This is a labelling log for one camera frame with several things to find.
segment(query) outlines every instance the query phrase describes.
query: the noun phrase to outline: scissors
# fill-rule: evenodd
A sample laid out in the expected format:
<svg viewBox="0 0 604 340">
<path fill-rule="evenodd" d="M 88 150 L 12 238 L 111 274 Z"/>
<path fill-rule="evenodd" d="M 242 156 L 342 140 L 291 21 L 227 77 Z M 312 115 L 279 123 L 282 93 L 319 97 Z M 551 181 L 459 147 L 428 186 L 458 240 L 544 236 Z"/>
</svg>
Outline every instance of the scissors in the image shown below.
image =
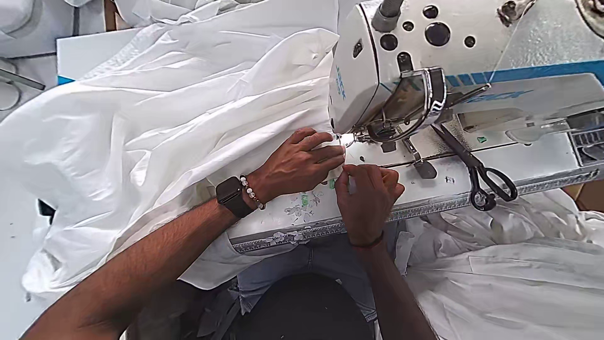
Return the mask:
<svg viewBox="0 0 604 340">
<path fill-rule="evenodd" d="M 461 143 L 447 130 L 442 124 L 440 124 L 440 130 L 437 129 L 434 125 L 432 125 L 432 129 L 436 132 L 437 135 L 453 150 L 455 154 L 461 158 L 463 163 L 466 164 L 467 170 L 470 173 L 470 182 L 472 183 L 472 190 L 470 191 L 470 202 L 472 205 L 480 210 L 480 211 L 489 211 L 493 209 L 496 205 L 495 203 L 495 195 L 487 194 L 482 188 L 480 188 L 480 182 L 478 181 L 478 175 L 483 179 L 483 181 L 493 190 L 497 196 L 501 197 L 504 201 L 510 202 L 518 197 L 518 190 L 514 185 L 514 182 L 503 174 L 503 172 L 493 169 L 493 168 L 485 168 L 483 162 L 481 162 L 478 158 L 474 157 Z M 508 195 L 504 189 L 498 186 L 492 179 L 489 178 L 488 173 L 491 173 L 497 177 L 499 177 L 503 183 L 510 189 L 510 194 Z"/>
</svg>

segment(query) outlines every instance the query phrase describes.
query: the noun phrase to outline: right hand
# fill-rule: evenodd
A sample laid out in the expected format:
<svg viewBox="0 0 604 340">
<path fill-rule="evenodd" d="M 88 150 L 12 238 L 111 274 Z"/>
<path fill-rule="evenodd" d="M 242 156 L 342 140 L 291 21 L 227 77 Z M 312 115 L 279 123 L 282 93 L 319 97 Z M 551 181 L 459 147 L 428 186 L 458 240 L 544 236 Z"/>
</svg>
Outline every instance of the right hand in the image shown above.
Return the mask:
<svg viewBox="0 0 604 340">
<path fill-rule="evenodd" d="M 327 132 L 312 128 L 296 130 L 261 167 L 246 176 L 250 188 L 262 203 L 280 195 L 311 191 L 325 180 L 330 170 L 344 163 L 342 146 L 315 149 L 332 140 Z"/>
<path fill-rule="evenodd" d="M 349 176 L 356 185 L 352 194 L 348 188 Z M 352 245 L 371 244 L 380 237 L 392 205 L 405 191 L 398 180 L 398 172 L 377 165 L 344 165 L 335 189 Z"/>
</svg>

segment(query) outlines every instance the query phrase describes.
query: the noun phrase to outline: black scissors handle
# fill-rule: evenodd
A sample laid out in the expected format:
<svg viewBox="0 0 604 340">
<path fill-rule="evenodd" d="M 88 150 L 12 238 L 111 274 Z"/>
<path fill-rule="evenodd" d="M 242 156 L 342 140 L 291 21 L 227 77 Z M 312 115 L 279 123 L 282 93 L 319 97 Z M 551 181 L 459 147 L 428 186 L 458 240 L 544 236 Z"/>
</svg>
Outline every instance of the black scissors handle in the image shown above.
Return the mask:
<svg viewBox="0 0 604 340">
<path fill-rule="evenodd" d="M 493 168 L 485 168 L 484 166 L 472 167 L 468 168 L 468 170 L 470 172 L 470 182 L 472 183 L 470 202 L 476 209 L 480 211 L 489 211 L 496 205 L 495 195 L 487 194 L 484 190 L 482 190 L 482 188 L 480 188 L 480 182 L 478 181 L 479 174 L 488 187 L 491 188 L 491 190 L 493 190 L 494 193 L 496 193 L 496 195 L 501 197 L 501 199 L 504 201 L 510 202 L 518 197 L 518 189 L 516 188 L 516 185 L 514 185 L 514 182 L 512 182 L 512 180 L 503 172 Z M 506 184 L 506 186 L 510 189 L 509 195 L 488 176 L 488 172 L 499 177 L 503 183 Z M 482 197 L 480 202 L 477 202 L 478 195 Z"/>
<path fill-rule="evenodd" d="M 468 168 L 467 170 L 470 172 L 470 183 L 472 184 L 472 189 L 470 190 L 470 202 L 476 209 L 480 211 L 492 210 L 496 205 L 495 195 L 487 194 L 486 191 L 480 187 L 477 168 Z"/>
</svg>

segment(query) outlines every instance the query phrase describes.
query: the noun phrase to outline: forearm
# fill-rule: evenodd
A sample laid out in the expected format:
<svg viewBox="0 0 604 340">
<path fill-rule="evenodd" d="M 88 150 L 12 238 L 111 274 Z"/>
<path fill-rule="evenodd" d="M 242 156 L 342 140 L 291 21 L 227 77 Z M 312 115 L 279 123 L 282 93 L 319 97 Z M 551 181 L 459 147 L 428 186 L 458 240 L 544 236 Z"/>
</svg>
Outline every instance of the forearm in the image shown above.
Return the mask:
<svg viewBox="0 0 604 340">
<path fill-rule="evenodd" d="M 154 291 L 174 282 L 236 221 L 215 199 L 181 215 L 69 291 L 24 339 L 117 338 Z"/>
<path fill-rule="evenodd" d="M 380 331 L 389 339 L 436 339 L 413 293 L 388 255 L 385 243 L 359 249 L 371 282 Z"/>
</svg>

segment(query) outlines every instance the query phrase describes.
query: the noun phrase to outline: left hand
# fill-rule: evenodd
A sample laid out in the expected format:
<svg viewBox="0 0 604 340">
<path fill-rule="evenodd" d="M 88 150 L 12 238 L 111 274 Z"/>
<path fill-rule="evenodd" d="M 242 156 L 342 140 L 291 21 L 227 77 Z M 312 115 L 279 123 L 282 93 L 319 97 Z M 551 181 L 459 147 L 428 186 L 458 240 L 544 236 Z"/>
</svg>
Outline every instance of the left hand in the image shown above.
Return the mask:
<svg viewBox="0 0 604 340">
<path fill-rule="evenodd" d="M 349 192 L 349 176 L 355 179 L 356 192 Z M 377 165 L 344 165 L 336 181 L 338 207 L 350 242 L 371 244 L 379 238 L 394 202 L 405 191 L 398 183 L 399 173 Z"/>
<path fill-rule="evenodd" d="M 327 132 L 316 132 L 312 128 L 296 130 L 261 167 L 246 176 L 249 187 L 262 203 L 281 195 L 314 189 L 327 178 L 330 170 L 344 163 L 342 146 L 313 150 L 332 140 Z"/>
</svg>

